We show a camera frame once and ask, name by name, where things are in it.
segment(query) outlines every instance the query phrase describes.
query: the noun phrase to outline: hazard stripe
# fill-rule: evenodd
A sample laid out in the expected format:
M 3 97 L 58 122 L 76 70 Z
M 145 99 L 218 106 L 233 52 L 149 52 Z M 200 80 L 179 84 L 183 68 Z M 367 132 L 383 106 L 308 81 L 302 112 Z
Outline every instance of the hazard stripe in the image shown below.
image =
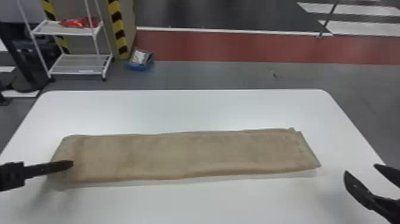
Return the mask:
M 120 2 L 118 0 L 108 0 L 108 13 L 111 19 L 112 31 L 114 32 L 118 57 L 127 59 L 129 49 L 125 37 Z
M 49 0 L 42 0 L 41 2 L 42 2 L 43 10 L 45 11 L 47 18 L 49 20 L 56 21 L 54 7 L 51 5 Z M 56 41 L 57 45 L 60 46 L 66 54 L 70 53 L 70 50 L 68 49 L 67 41 L 65 41 L 63 36 L 56 36 L 55 41 Z

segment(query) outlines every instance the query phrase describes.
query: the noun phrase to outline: beige towel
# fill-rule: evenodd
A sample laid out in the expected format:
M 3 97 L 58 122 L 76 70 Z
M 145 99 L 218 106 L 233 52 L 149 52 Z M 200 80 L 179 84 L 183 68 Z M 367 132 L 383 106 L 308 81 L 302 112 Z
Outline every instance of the beige towel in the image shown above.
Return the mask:
M 67 182 L 294 172 L 320 166 L 301 132 L 263 129 L 159 135 L 72 135 L 52 161 L 73 160 Z

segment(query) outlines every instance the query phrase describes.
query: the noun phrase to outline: white floor marking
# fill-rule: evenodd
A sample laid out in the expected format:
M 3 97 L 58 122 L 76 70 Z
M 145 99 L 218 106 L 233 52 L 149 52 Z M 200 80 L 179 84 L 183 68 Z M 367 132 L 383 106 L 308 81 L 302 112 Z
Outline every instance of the white floor marking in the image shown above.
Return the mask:
M 400 24 L 393 23 L 361 23 L 348 21 L 330 21 L 326 27 L 334 35 L 372 35 L 372 36 L 399 36 Z
M 309 13 L 329 13 L 332 4 L 297 2 Z M 400 10 L 395 7 L 362 6 L 362 5 L 337 5 L 335 14 L 356 14 L 356 15 L 384 15 L 400 16 Z
M 198 33 L 249 33 L 249 34 L 266 34 L 266 35 L 317 36 L 319 34 L 319 32 L 302 32 L 302 31 L 166 28 L 166 27 L 149 27 L 149 26 L 138 26 L 138 27 L 136 27 L 136 29 L 142 30 L 142 31 L 172 31 L 172 32 L 198 32 Z M 322 35 L 323 36 L 332 36 L 331 33 L 323 33 Z
M 14 69 L 14 66 L 0 66 L 0 72 L 12 72 Z
M 39 91 L 17 92 L 15 90 L 4 90 L 1 94 L 6 98 L 33 98 L 39 94 Z
M 7 51 L 7 48 L 4 46 L 3 41 L 0 39 L 0 51 Z

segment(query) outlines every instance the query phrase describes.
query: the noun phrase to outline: metal pole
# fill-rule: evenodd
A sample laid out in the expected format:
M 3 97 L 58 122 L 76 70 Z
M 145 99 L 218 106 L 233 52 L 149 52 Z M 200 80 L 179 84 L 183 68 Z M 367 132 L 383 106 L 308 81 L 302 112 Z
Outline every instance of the metal pole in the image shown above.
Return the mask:
M 326 26 L 328 25 L 330 19 L 332 18 L 333 12 L 335 11 L 335 9 L 336 9 L 337 5 L 339 4 L 339 2 L 340 2 L 340 0 L 334 0 L 333 6 L 332 6 L 332 8 L 330 9 L 330 12 L 329 12 L 329 14 L 328 14 L 328 16 L 327 16 L 327 18 L 326 18 L 326 20 L 325 20 L 325 23 L 324 23 L 324 25 L 323 25 L 324 28 L 326 28 Z M 323 33 L 324 33 L 324 30 L 321 29 L 321 32 L 320 32 L 320 34 L 317 36 L 317 38 L 322 38 L 322 34 L 323 34 Z
M 93 28 L 92 15 L 90 14 L 88 0 L 84 0 L 84 2 L 85 2 L 85 7 L 86 7 L 87 18 L 89 20 L 89 25 L 90 25 L 90 28 L 91 28 L 91 31 L 92 31 L 93 43 L 95 44 L 96 54 L 98 56 L 99 66 L 102 67 L 103 63 L 102 63 L 101 57 L 100 57 L 99 46 L 97 45 L 97 37 L 95 35 L 95 31 L 94 31 L 94 28 Z
M 108 40 L 107 32 L 105 31 L 105 24 L 104 24 L 103 16 L 101 15 L 101 10 L 99 7 L 98 0 L 95 0 L 95 4 L 96 4 L 96 8 L 97 8 L 97 13 L 99 14 L 100 21 L 103 22 L 103 31 L 104 31 L 105 41 L 107 42 L 107 46 L 108 46 L 108 52 L 110 55 L 112 55 L 110 41 Z M 103 69 L 103 72 L 101 74 L 101 77 L 103 78 L 103 80 L 105 79 L 106 68 Z

